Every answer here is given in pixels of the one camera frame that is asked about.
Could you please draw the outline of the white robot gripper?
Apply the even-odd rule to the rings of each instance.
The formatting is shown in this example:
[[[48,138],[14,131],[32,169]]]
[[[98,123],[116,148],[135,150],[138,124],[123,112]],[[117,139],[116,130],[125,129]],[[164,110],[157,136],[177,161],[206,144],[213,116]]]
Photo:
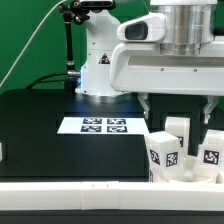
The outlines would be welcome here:
[[[224,96],[224,36],[212,11],[160,11],[121,24],[111,58],[110,84],[137,92],[149,118],[147,93],[207,95],[204,122]]]

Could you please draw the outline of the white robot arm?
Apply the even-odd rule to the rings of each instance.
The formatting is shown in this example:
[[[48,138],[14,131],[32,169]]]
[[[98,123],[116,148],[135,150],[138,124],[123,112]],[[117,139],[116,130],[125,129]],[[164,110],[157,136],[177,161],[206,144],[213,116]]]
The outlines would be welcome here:
[[[87,60],[77,93],[94,102],[138,94],[208,98],[206,118],[224,96],[224,30],[214,26],[218,0],[151,0],[147,15],[121,24],[112,0],[76,0],[75,18],[87,22]]]

